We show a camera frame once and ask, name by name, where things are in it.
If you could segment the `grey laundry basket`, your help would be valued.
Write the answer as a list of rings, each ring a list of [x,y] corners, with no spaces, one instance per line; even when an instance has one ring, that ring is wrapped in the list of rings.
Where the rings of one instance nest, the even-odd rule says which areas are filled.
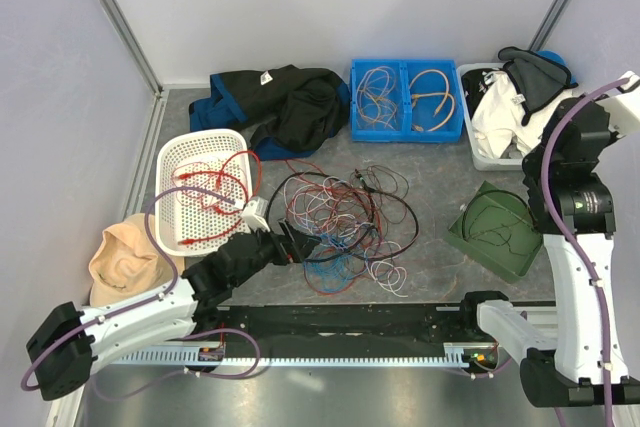
[[[457,74],[459,78],[462,78],[464,75],[469,73],[476,73],[480,76],[481,69],[497,69],[501,70],[501,65],[498,63],[473,63],[462,65],[457,68]],[[520,154],[514,145],[510,146],[506,151],[505,155],[500,159],[489,159],[484,157],[479,152],[479,147],[476,139],[474,138],[472,132],[472,124],[471,117],[476,108],[472,108],[471,102],[471,86],[470,82],[467,82],[463,85],[463,93],[465,94],[465,98],[461,103],[463,107],[464,113],[464,121],[467,128],[467,133],[469,136],[469,141],[472,150],[472,159],[474,166],[479,171],[499,171],[499,170],[518,170],[521,168],[522,159],[525,157]]]

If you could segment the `black blue jacket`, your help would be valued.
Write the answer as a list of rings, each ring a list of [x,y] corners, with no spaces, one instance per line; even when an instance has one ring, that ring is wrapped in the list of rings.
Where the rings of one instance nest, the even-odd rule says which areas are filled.
[[[326,68],[228,71],[210,76],[210,95],[188,113],[192,132],[252,127],[262,161],[307,158],[348,124],[350,91]]]

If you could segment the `blue plastic bin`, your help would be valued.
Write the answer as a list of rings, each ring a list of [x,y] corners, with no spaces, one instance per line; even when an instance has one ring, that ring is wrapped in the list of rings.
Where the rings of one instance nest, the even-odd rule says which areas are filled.
[[[463,96],[450,59],[354,59],[351,137],[360,142],[455,143]]]

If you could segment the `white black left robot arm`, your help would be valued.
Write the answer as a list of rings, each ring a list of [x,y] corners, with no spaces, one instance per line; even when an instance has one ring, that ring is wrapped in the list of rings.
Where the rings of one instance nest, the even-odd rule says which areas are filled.
[[[304,262],[317,236],[296,230],[236,233],[215,252],[157,288],[103,307],[56,306],[26,344],[31,365],[21,381],[45,401],[62,398],[101,369],[169,340],[208,340],[219,329],[217,307],[269,264]]]

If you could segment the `green plastic tray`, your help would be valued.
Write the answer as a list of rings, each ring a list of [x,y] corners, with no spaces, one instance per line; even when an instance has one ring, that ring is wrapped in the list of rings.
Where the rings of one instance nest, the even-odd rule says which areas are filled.
[[[488,181],[462,208],[445,240],[511,284],[527,275],[543,244],[527,202]]]

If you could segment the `white perforated basket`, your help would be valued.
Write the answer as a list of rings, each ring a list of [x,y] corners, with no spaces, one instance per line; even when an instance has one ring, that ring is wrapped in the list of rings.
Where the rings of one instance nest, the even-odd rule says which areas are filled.
[[[205,256],[250,231],[240,218],[253,196],[250,160],[244,137],[230,129],[181,135],[160,149],[155,230],[164,251]]]

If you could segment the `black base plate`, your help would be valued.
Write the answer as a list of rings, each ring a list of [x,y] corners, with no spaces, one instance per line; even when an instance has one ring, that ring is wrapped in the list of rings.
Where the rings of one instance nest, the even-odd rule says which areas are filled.
[[[242,330],[268,349],[291,354],[434,354],[445,343],[493,344],[446,304],[229,306],[196,318],[196,334]]]

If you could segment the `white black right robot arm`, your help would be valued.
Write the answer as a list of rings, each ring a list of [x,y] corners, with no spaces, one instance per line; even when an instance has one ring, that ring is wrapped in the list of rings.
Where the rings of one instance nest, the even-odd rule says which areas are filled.
[[[501,294],[485,294],[458,315],[465,338],[489,334],[504,348],[536,407],[639,401],[615,325],[614,203],[595,172],[602,151],[638,129],[637,93],[566,99],[522,162],[529,208],[551,262],[557,336],[544,335]]]

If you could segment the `white cloth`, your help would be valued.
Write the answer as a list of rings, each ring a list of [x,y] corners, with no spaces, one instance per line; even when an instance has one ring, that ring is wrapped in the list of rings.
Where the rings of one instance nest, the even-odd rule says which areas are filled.
[[[573,96],[572,89],[563,90],[549,105],[532,114],[524,126],[524,97],[516,93],[505,72],[481,69],[479,86],[481,98],[471,117],[472,132],[479,152],[489,159],[502,158],[512,145],[526,156],[540,143],[555,109]]]

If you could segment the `black cable teal connector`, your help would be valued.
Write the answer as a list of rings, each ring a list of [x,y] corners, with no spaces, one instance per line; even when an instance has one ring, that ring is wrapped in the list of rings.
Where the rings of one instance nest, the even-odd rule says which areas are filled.
[[[409,192],[409,180],[382,165],[355,169],[345,179],[317,170],[294,171],[271,194],[266,218],[279,213],[297,230],[322,239],[307,264],[390,261],[420,234]]]

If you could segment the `grey black cloth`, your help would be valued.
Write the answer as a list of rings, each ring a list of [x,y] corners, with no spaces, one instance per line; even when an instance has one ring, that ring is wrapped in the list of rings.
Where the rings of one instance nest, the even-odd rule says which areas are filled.
[[[502,48],[497,56],[504,62],[503,71],[516,92],[524,97],[520,103],[524,111],[522,126],[527,126],[534,114],[546,108],[563,91],[578,86],[564,64],[537,52],[510,46]]]

